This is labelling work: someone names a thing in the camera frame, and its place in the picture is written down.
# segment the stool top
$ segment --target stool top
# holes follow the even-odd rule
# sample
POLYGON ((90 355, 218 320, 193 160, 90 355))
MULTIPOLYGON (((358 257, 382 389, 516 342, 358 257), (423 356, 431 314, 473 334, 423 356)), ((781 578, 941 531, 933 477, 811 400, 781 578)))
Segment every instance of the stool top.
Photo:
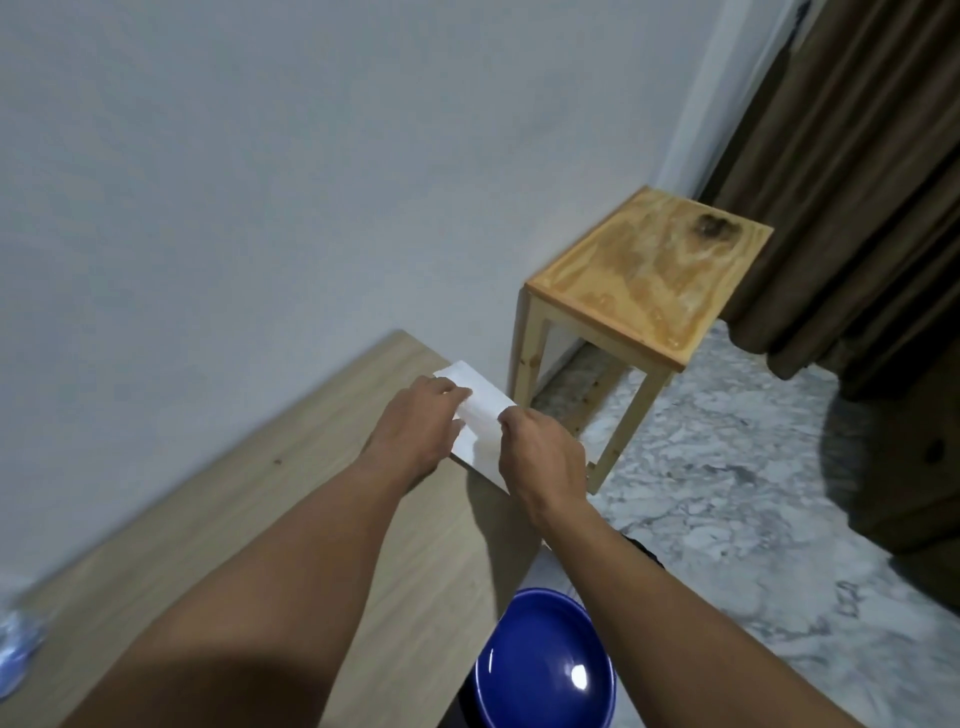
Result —
POLYGON ((643 187, 526 288, 681 372, 772 232, 643 187))

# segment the left arm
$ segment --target left arm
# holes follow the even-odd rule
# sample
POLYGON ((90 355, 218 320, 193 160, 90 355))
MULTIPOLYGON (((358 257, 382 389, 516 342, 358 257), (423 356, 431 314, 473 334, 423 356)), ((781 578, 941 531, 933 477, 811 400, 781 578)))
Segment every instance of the left arm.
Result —
POLYGON ((357 460, 163 613, 63 728, 316 726, 391 518, 450 454, 469 394, 401 390, 357 460))

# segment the clear plastic bag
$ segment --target clear plastic bag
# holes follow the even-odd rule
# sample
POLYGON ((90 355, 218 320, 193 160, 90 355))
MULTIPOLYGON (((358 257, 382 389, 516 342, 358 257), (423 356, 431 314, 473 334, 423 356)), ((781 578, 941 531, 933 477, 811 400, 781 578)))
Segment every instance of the clear plastic bag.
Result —
POLYGON ((0 700, 23 682, 30 656, 40 647, 43 635, 39 619, 0 605, 0 700))

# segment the wooden stool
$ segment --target wooden stool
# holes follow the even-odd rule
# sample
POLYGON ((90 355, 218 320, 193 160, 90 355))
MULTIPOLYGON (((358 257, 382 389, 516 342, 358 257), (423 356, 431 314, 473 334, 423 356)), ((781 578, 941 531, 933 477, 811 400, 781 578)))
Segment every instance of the wooden stool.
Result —
POLYGON ((522 344, 514 401, 530 406, 550 322, 618 361, 564 421, 579 434, 628 366, 646 377, 600 459, 589 464, 596 493, 654 400, 682 372, 771 228, 643 187, 524 284, 522 344))

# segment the human hand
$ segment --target human hand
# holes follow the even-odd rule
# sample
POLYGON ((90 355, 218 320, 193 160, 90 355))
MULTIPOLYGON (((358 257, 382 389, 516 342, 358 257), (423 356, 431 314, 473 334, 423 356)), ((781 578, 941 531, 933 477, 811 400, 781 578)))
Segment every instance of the human hand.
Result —
POLYGON ((418 376, 383 410, 364 455, 400 469, 408 484, 426 477, 453 449, 464 428, 463 420, 453 416, 471 394, 472 390, 458 387, 445 376, 418 376))
POLYGON ((567 505, 587 502, 584 446, 564 426, 534 409, 508 407, 498 418, 500 474, 541 532, 567 505))

